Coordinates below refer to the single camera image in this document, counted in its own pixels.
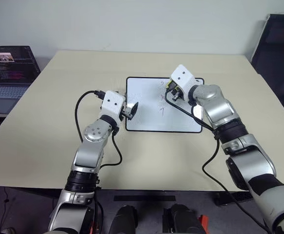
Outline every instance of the floor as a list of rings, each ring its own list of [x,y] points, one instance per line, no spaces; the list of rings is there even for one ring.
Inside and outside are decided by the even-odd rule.
[[[6,188],[9,202],[3,227],[14,227],[18,234],[42,234],[47,231],[49,217],[53,210],[52,198],[35,195],[13,188]],[[173,195],[176,201],[114,201],[115,195]],[[0,219],[3,213],[5,194],[0,187]],[[161,192],[161,191],[98,191],[98,200],[104,208],[103,234],[107,234],[117,210],[133,205],[138,210],[137,234],[159,234],[162,231],[163,208],[175,203],[184,204],[198,215],[209,217],[210,234],[264,234],[256,224],[242,213],[236,205],[217,207],[209,192]],[[262,220],[253,201],[242,205],[257,219]]]

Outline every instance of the laptop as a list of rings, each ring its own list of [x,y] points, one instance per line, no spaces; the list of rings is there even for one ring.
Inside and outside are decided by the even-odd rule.
[[[0,117],[6,117],[40,69],[29,46],[0,46]]]

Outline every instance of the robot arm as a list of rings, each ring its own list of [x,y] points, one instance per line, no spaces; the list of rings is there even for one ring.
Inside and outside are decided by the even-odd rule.
[[[249,134],[232,104],[217,85],[197,85],[194,76],[183,66],[171,75],[167,90],[190,105],[204,108],[214,129],[215,138],[229,158],[227,167],[236,186],[248,190],[261,210],[268,228],[284,234],[284,184],[276,178],[276,170],[268,155]]]
[[[89,204],[95,196],[98,173],[103,159],[103,149],[110,134],[115,135],[123,117],[129,120],[134,116],[138,104],[126,109],[125,97],[112,91],[94,92],[103,100],[99,119],[87,126],[83,141],[77,149],[65,188],[54,209],[49,232],[52,233],[89,233],[92,210]]]

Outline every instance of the beige tabletop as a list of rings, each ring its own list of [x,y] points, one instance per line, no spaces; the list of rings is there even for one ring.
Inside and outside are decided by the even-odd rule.
[[[0,186],[62,188],[80,144],[74,122],[80,95],[96,89],[124,94],[128,76],[168,77],[179,64],[221,87],[284,183],[284,108],[244,56],[59,51],[0,126]],[[82,101],[81,129],[97,119],[100,104],[94,95]],[[207,130],[128,132],[123,123],[115,140],[123,163],[100,171],[103,188],[222,190],[201,171],[216,147]],[[104,151],[103,163],[119,160],[111,139]],[[207,170],[237,191],[226,159],[219,151]]]

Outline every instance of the whiteboard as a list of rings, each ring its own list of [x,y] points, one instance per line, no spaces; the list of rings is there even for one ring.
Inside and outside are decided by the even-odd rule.
[[[198,84],[203,84],[202,78],[196,78]],[[126,84],[127,105],[133,106],[139,102],[138,110],[132,120],[126,119],[128,131],[149,132],[183,132],[200,133],[202,127],[193,118],[169,105],[165,101],[166,84],[169,78],[128,77]],[[181,100],[172,100],[172,94],[167,94],[168,100],[191,112],[191,106]],[[202,119],[203,108],[194,107],[194,115]]]

